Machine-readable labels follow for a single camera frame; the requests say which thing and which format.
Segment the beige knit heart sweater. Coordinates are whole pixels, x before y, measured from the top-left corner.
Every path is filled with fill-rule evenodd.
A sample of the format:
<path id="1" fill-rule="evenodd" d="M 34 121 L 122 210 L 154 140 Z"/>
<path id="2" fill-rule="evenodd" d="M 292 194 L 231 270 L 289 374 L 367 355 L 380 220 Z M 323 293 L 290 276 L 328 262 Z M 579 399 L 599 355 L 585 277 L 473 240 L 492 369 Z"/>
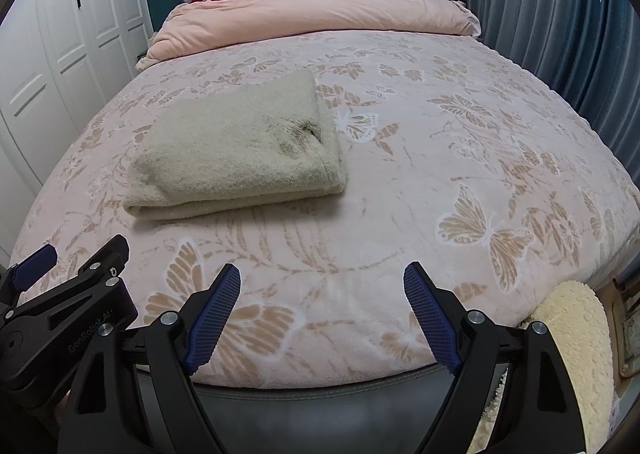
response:
<path id="1" fill-rule="evenodd" d="M 303 69 L 175 102 L 138 145 L 122 207 L 183 219 L 337 194 L 346 182 L 330 110 Z"/>

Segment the cream fluffy rug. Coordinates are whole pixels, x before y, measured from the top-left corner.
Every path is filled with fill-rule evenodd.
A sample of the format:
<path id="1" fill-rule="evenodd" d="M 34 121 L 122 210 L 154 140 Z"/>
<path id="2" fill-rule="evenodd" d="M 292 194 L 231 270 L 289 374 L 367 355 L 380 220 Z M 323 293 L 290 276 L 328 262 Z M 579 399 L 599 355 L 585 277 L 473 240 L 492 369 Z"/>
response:
<path id="1" fill-rule="evenodd" d="M 614 402 L 613 352 L 601 301 L 586 284 L 564 281 L 518 327 L 540 321 L 549 327 L 576 394 L 586 451 L 608 440 Z"/>

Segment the pink floral bed sheet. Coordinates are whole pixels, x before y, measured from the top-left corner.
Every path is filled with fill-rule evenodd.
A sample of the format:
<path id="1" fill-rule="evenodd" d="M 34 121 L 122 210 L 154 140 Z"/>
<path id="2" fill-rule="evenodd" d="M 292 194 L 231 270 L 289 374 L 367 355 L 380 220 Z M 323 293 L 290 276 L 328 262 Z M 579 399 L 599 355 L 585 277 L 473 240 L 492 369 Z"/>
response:
<path id="1" fill-rule="evenodd" d="M 341 138 L 340 196 L 142 223 L 122 209 L 134 150 L 176 103 L 314 73 Z M 43 244 L 43 292 L 107 240 L 148 324 L 225 263 L 242 293 L 203 384 L 359 382 L 433 360 L 402 288 L 419 261 L 495 322 L 518 324 L 566 280 L 599 287 L 639 252 L 639 191 L 558 94 L 469 37 L 324 32 L 211 50 L 142 72 L 44 184 L 12 252 Z"/>

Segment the white wardrobe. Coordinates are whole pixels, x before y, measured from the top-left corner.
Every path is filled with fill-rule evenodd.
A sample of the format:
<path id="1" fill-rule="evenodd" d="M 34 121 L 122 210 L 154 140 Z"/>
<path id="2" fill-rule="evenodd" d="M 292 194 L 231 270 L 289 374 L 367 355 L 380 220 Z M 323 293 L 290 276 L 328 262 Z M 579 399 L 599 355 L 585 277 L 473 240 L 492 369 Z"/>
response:
<path id="1" fill-rule="evenodd" d="M 1 23 L 1 262 L 68 147 L 137 74 L 147 0 L 14 0 Z"/>

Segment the blue grey curtain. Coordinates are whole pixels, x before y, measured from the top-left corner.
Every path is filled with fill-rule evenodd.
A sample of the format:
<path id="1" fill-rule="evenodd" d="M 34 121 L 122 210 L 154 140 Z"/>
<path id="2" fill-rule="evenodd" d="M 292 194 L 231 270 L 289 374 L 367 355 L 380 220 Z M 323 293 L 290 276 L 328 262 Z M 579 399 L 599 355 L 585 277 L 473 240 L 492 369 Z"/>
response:
<path id="1" fill-rule="evenodd" d="M 482 42 L 529 70 L 639 176 L 639 16 L 629 0 L 466 0 Z"/>

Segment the pink folded duvet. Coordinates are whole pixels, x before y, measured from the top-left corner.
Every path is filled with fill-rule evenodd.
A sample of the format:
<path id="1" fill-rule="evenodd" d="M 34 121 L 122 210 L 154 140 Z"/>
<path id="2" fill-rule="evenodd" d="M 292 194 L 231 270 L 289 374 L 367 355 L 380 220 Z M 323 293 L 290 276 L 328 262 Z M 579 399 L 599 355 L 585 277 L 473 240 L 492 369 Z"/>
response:
<path id="1" fill-rule="evenodd" d="M 137 69 L 207 50 L 322 31 L 480 36 L 480 20 L 453 0 L 206 0 L 176 7 Z"/>

